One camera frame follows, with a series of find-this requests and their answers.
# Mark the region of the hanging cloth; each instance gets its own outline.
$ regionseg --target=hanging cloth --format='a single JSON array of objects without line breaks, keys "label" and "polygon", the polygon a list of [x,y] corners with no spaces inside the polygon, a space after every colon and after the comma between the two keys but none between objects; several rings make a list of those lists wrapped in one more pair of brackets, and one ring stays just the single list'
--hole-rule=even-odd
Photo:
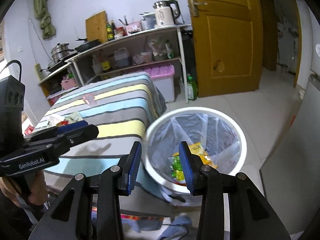
[{"label": "hanging cloth", "polygon": [[46,0],[33,0],[35,17],[40,21],[42,38],[46,39],[56,34],[56,29],[51,23]]}]

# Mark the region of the wooden cutting board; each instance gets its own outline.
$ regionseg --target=wooden cutting board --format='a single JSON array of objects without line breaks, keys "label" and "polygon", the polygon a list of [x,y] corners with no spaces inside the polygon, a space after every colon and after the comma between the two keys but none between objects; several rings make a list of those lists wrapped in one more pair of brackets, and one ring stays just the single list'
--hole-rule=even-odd
[{"label": "wooden cutting board", "polygon": [[99,39],[101,43],[108,41],[106,11],[93,15],[85,20],[88,41]]}]

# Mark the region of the shelf leg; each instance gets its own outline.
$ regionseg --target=shelf leg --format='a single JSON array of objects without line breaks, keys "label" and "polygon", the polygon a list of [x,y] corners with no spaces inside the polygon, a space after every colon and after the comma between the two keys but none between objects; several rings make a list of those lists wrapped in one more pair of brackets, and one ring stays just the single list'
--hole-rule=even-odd
[{"label": "shelf leg", "polygon": [[72,63],[73,63],[73,65],[74,65],[74,67],[75,67],[75,70],[76,70],[76,72],[77,72],[77,75],[78,75],[78,78],[79,78],[79,80],[80,80],[81,86],[83,87],[83,86],[84,86],[84,81],[83,81],[82,76],[81,76],[81,73],[80,73],[80,71],[79,71],[77,62],[76,62],[75,60],[73,60]]},{"label": "shelf leg", "polygon": [[183,43],[182,43],[182,35],[181,35],[181,29],[177,28],[178,33],[178,41],[179,41],[179,49],[180,49],[180,57],[181,57],[181,65],[182,65],[182,74],[183,74],[183,83],[184,83],[184,95],[186,97],[186,103],[189,103],[188,100],[188,91],[187,91],[187,70],[186,70],[186,62],[184,58],[184,49],[183,49]]}]

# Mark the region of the human hand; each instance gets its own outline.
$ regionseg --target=human hand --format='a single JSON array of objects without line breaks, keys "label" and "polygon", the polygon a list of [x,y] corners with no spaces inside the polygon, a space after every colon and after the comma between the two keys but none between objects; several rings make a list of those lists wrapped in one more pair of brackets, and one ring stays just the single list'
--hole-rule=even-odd
[{"label": "human hand", "polygon": [[[16,189],[19,191],[16,192],[15,189],[9,182],[10,178],[1,177],[0,178],[0,189],[2,193],[9,198],[16,206],[20,207],[17,196],[20,195],[21,189],[12,179],[11,182],[15,185]],[[48,191],[46,189],[46,183],[44,181],[44,173],[43,171],[38,171],[35,175],[35,180],[31,186],[31,194],[28,197],[30,203],[34,205],[42,205],[47,201]]]}]

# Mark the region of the kettle handle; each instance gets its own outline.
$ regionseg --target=kettle handle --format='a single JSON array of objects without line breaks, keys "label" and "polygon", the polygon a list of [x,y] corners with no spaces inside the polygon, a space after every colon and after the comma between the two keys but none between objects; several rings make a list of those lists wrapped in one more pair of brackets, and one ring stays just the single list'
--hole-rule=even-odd
[{"label": "kettle handle", "polygon": [[180,17],[180,8],[179,8],[179,5],[178,5],[178,2],[176,1],[176,0],[168,0],[168,1],[166,1],[167,2],[167,4],[174,4],[175,6],[176,6],[176,9],[177,9],[177,11],[178,11],[178,15],[177,16],[174,16],[173,15],[173,19],[174,20],[176,20],[176,19],[178,19],[179,17]]}]

